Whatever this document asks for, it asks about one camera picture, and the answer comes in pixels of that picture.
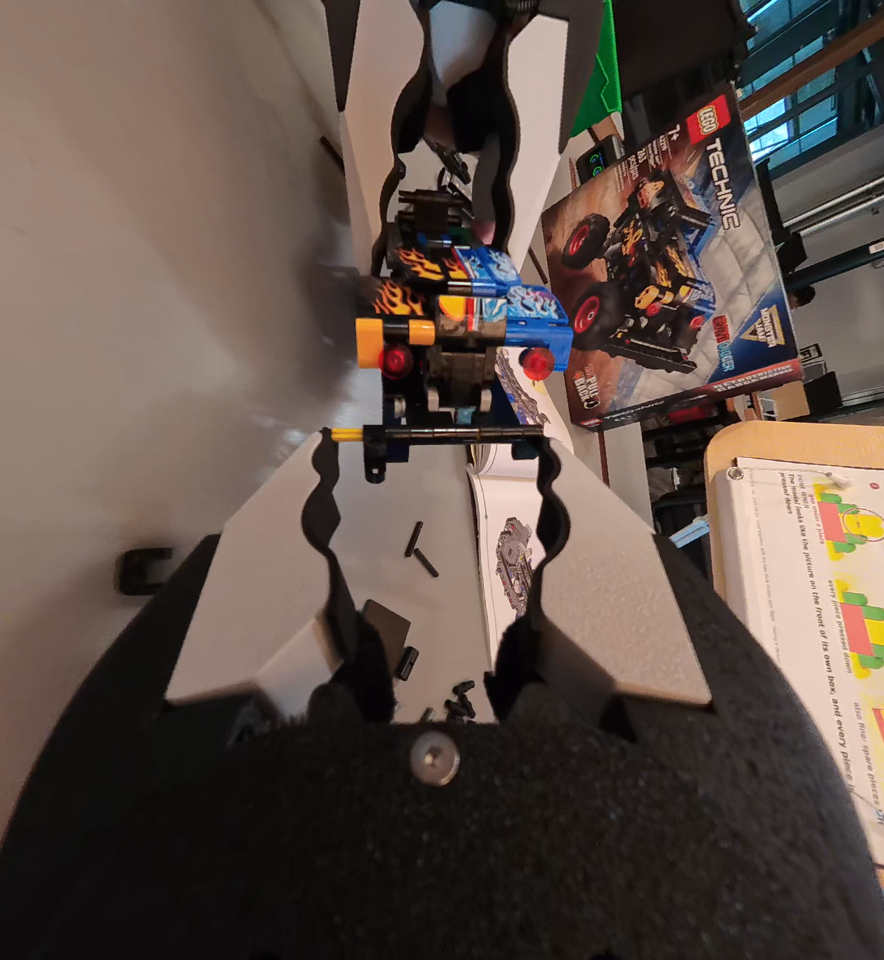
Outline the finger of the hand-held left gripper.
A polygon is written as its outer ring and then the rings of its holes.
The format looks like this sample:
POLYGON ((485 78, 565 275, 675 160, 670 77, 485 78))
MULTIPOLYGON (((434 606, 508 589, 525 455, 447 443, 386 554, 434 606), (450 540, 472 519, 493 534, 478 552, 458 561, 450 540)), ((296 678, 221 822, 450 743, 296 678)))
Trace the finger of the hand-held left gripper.
POLYGON ((406 169, 402 127, 428 80, 416 2, 337 2, 337 112, 359 274, 382 270, 390 204, 406 169))
POLYGON ((561 157, 568 21, 538 2, 488 2, 496 31, 484 61, 484 121, 473 211, 492 246, 524 255, 561 157))

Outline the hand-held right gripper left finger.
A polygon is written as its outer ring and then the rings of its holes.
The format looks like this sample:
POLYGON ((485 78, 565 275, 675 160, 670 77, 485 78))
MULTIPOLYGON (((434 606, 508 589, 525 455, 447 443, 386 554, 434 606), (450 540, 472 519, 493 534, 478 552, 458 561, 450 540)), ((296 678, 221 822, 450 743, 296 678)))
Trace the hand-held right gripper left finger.
POLYGON ((354 659, 358 615, 331 544, 339 474, 338 444, 314 433, 226 524, 169 703, 245 695, 294 718, 354 659))

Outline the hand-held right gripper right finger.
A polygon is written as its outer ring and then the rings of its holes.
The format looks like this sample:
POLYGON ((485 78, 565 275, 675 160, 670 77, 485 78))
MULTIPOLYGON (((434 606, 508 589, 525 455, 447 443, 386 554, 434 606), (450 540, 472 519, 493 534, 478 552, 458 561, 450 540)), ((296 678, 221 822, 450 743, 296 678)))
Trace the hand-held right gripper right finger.
POLYGON ((544 438, 526 616, 534 670, 581 719, 616 696, 696 709, 712 695, 653 531, 561 442, 544 438))

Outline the partly built lego truck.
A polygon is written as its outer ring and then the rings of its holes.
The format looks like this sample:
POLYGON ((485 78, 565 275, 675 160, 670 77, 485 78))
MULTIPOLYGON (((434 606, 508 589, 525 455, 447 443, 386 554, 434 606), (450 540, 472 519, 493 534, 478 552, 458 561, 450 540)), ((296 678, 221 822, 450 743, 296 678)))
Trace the partly built lego truck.
POLYGON ((333 429, 359 443, 363 478, 383 483, 411 448, 507 448, 540 455, 547 416, 507 367, 516 354, 531 384, 566 370, 573 330, 557 298, 521 280, 509 256, 470 230, 471 207, 454 187, 400 193, 382 266, 357 298, 357 366, 381 377, 382 420, 333 429))

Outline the lego instruction booklet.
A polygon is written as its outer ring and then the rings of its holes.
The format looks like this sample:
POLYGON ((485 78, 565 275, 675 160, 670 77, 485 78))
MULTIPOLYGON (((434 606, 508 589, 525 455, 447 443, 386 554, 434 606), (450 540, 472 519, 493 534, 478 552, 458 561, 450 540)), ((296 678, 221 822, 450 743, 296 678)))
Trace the lego instruction booklet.
MULTIPOLYGON (((573 450, 564 419, 542 381, 520 365, 521 348, 497 353, 496 374, 509 408, 521 426, 541 426, 547 438, 573 450)), ((467 475, 476 517, 478 569, 487 637, 497 652, 505 631, 523 616, 531 575, 544 559, 536 533, 542 497, 535 486, 536 460, 515 460, 503 444, 473 446, 467 475)))

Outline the black lego connector piece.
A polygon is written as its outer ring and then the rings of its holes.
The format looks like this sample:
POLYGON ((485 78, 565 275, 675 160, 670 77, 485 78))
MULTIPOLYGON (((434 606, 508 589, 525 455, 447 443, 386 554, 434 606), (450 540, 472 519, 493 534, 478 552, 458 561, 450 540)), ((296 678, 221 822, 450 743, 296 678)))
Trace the black lego connector piece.
POLYGON ((156 595, 167 584, 172 570, 171 546, 140 546, 118 555, 113 574, 113 589, 124 597, 156 595))

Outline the grey lego beam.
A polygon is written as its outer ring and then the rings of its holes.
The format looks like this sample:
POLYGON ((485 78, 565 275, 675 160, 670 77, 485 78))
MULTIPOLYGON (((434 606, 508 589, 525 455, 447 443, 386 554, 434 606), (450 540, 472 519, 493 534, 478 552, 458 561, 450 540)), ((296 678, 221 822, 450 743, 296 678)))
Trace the grey lego beam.
POLYGON ((389 669, 395 671, 407 646, 410 621, 374 599, 364 602, 361 615, 378 632, 389 669))

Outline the lego set box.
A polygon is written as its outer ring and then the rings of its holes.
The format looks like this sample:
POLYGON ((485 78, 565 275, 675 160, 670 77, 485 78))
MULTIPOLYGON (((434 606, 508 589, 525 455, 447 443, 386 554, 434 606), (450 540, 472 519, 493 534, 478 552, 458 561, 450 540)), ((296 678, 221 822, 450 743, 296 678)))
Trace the lego set box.
POLYGON ((572 330, 572 425, 608 430, 801 380, 731 84, 547 208, 542 229, 572 330))

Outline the black device green light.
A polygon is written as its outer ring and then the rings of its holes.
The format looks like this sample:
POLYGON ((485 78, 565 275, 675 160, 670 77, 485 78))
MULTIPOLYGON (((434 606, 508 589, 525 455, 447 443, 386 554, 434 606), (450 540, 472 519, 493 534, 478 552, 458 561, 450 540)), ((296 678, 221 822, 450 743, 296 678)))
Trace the black device green light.
POLYGON ((624 158, 624 144, 617 135, 596 140, 591 149, 580 154, 574 162, 577 186, 583 186, 597 175, 615 167, 624 158))

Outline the green plastic bin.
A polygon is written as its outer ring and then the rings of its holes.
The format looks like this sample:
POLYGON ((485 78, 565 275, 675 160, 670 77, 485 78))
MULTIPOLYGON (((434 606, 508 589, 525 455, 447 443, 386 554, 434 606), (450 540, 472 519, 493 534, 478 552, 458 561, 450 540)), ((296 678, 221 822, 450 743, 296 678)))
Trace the green plastic bin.
POLYGON ((604 1, 600 40, 594 67, 569 138, 588 131, 606 118, 621 112, 622 98, 616 53, 616 32, 611 1, 604 1))

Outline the large paned window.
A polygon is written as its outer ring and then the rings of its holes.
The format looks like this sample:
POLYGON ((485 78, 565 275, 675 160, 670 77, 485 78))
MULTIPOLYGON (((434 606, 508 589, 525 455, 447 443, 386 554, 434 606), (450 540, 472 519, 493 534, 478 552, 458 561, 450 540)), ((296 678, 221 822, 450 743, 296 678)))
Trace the large paned window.
MULTIPOLYGON (((782 78, 820 48, 804 19, 820 5, 817 1, 750 2, 748 23, 754 34, 747 44, 748 56, 741 69, 737 95, 744 100, 782 78)), ((754 161, 788 144, 789 125, 772 127, 790 104, 783 97, 745 122, 749 150, 754 161)))

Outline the wooden post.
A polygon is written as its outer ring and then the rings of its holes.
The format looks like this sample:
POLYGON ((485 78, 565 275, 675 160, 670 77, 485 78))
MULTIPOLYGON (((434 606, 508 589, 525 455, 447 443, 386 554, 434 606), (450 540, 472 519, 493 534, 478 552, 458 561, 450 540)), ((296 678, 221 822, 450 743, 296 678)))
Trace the wooden post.
POLYGON ((773 79, 739 102, 741 119, 748 119, 775 105, 800 87, 817 80, 884 39, 884 3, 864 23, 849 30, 820 51, 803 58, 791 70, 773 79))

